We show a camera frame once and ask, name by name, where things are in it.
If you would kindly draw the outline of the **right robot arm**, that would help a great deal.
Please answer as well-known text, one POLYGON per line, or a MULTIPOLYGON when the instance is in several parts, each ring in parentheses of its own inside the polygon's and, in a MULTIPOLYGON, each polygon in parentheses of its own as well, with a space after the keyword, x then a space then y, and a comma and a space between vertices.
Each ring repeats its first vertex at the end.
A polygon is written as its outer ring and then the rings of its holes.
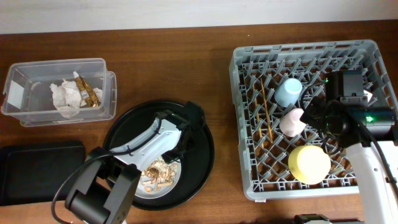
POLYGON ((357 70, 330 72, 301 121, 336 141, 353 168, 366 223, 397 223, 397 114, 374 105, 357 70))

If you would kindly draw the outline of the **gold foil wrapper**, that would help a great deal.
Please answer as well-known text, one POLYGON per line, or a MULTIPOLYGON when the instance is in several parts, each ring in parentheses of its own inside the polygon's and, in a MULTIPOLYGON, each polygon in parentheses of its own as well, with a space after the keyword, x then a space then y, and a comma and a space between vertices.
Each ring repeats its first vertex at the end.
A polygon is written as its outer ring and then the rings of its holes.
POLYGON ((80 91, 82 100, 89 107, 97 107, 100 105, 100 100, 90 85, 77 72, 73 72, 76 85, 80 91))

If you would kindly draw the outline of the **pink cup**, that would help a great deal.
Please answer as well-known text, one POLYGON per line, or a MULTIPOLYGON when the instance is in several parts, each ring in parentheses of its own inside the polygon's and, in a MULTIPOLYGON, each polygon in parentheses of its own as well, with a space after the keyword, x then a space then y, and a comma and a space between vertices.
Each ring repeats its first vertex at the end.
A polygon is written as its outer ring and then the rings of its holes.
POLYGON ((306 127, 306 124, 300 120, 303 114, 303 109, 295 108, 283 116, 279 123, 281 132, 288 137, 300 134, 306 127))

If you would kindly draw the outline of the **food scraps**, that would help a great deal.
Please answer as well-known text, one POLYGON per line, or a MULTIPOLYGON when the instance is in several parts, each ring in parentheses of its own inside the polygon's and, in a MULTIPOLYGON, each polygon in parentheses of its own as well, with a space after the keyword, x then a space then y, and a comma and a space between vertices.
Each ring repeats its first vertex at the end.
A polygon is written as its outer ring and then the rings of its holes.
POLYGON ((159 157, 142 172, 140 185, 145 193, 160 192, 177 182, 179 171, 178 162, 166 163, 159 157))

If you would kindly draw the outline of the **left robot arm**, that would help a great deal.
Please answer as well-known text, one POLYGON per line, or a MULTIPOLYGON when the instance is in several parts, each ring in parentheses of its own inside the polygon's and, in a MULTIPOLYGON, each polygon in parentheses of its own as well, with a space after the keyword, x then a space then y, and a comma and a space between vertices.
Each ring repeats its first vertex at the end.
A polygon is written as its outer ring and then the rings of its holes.
POLYGON ((215 158, 205 112, 195 103, 150 101, 125 112, 104 145, 92 150, 71 177, 65 208, 86 223, 122 223, 131 207, 166 210, 196 195, 215 158), (158 158, 177 165, 168 190, 140 196, 141 174, 158 158))

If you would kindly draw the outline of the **wooden chopstick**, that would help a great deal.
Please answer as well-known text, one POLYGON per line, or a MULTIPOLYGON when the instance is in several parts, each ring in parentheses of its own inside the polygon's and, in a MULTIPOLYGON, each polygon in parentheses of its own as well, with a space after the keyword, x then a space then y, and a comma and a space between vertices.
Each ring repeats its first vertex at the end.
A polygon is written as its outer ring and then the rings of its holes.
MULTIPOLYGON (((255 83, 253 83, 252 88, 253 88, 253 93, 254 93, 254 91, 256 90, 256 84, 255 83)), ((257 97, 256 96, 254 97, 254 104, 255 104, 255 107, 257 107, 257 97)), ((258 112, 256 113, 256 120, 257 120, 257 124, 260 124, 260 119, 259 119, 258 112)), ((262 139, 262 128, 261 128, 261 126, 262 126, 262 124, 260 124, 260 126, 259 126, 259 137, 262 139)))
POLYGON ((269 132, 269 139, 270 139, 271 144, 273 144, 274 140, 273 140, 273 135, 272 135, 271 122, 270 122, 269 111, 268 111, 268 107, 267 107, 267 99, 266 99, 266 94, 265 94, 264 82, 262 81, 262 78, 261 78, 261 91, 262 91, 262 97, 263 97, 263 101, 264 101, 264 108, 265 108, 265 112, 266 112, 266 121, 267 121, 267 128, 268 128, 268 132, 269 132))

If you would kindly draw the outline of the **light blue cup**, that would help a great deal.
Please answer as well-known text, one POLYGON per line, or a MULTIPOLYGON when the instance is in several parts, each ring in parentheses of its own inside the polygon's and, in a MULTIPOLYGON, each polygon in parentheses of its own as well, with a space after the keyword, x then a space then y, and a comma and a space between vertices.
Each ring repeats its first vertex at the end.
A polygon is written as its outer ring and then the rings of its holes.
POLYGON ((281 107, 295 104, 302 92, 302 83, 296 78, 286 79, 275 92, 275 101, 281 107))

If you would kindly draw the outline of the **grey plate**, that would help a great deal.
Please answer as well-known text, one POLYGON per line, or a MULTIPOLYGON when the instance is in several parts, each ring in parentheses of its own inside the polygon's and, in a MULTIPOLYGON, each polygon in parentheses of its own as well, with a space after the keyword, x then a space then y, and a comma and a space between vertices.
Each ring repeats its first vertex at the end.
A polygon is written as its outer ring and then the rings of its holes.
POLYGON ((181 173, 179 161, 168 164, 159 157, 142 172, 135 196, 143 199, 163 197, 176 186, 181 173))

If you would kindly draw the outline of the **white tissue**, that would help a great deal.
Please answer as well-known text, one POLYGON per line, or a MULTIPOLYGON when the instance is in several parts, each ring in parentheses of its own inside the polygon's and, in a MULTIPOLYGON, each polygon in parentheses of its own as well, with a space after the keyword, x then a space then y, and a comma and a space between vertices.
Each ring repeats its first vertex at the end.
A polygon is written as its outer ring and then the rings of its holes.
POLYGON ((81 97, 76 81, 66 81, 60 86, 52 83, 50 85, 52 91, 53 105, 64 118, 72 118, 79 113, 79 109, 87 104, 81 97))

